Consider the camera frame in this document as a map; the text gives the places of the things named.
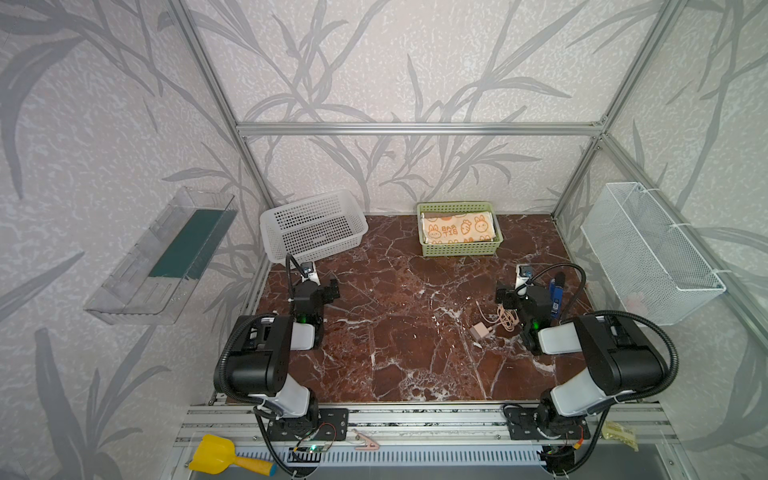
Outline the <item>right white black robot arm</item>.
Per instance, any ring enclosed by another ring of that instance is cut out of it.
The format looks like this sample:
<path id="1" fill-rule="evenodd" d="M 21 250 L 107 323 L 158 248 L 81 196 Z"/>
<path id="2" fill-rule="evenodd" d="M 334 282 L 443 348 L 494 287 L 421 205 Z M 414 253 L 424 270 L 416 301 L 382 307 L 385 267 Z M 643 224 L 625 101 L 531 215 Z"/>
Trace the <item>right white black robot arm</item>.
<path id="1" fill-rule="evenodd" d="M 533 355 L 579 353 L 585 367 L 565 383 L 546 390 L 535 407 L 507 403 L 502 408 L 514 440 L 583 441 L 588 417 L 616 405 L 653 397 L 676 379 L 679 354 L 671 338 L 650 320 L 623 310 L 570 316 L 573 300 L 563 299 L 568 264 L 546 267 L 548 284 L 526 264 L 516 267 L 513 284 L 497 283 L 495 303 L 520 327 L 523 346 Z"/>

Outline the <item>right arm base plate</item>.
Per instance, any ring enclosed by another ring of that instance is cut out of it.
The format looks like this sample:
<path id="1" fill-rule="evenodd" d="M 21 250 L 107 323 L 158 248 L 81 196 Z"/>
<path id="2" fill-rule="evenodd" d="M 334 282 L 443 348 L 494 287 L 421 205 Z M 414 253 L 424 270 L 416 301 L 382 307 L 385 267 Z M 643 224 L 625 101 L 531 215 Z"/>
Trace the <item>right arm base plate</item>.
<path id="1" fill-rule="evenodd" d="M 512 440 L 581 441 L 591 438 L 584 416 L 566 417 L 553 407 L 505 404 L 502 414 Z"/>

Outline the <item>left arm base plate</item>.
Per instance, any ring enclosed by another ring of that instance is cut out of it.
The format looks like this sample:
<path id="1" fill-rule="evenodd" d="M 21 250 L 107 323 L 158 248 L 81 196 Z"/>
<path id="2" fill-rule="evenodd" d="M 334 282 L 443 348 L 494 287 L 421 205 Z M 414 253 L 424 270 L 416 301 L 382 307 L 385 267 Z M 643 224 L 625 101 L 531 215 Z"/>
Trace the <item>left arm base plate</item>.
<path id="1" fill-rule="evenodd" d="M 320 408 L 308 417 L 270 420 L 267 435 L 272 441 L 299 441 L 301 439 L 321 442 L 344 441 L 349 427 L 350 411 L 346 408 Z"/>

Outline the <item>orange patterned towel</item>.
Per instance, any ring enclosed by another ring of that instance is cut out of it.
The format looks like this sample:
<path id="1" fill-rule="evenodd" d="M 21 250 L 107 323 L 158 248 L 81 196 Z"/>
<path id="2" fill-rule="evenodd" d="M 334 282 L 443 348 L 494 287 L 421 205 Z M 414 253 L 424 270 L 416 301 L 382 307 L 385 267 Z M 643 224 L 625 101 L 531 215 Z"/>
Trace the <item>orange patterned towel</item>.
<path id="1" fill-rule="evenodd" d="M 490 242 L 496 237 L 493 215 L 474 213 L 421 214 L 425 242 L 430 245 Z"/>

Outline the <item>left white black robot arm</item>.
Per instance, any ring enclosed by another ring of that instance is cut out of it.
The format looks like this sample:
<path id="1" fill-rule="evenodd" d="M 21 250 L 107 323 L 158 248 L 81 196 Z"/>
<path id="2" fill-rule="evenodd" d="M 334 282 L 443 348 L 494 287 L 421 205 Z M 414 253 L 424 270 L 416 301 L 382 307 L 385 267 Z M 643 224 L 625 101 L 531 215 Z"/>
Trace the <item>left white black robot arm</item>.
<path id="1" fill-rule="evenodd" d="M 250 404 L 263 423 L 304 437 L 320 427 L 314 392 L 289 373 L 293 351 L 317 350 L 325 331 L 325 306 L 340 297 L 338 281 L 323 285 L 313 262 L 285 257 L 289 311 L 238 318 L 213 374 L 214 388 Z"/>

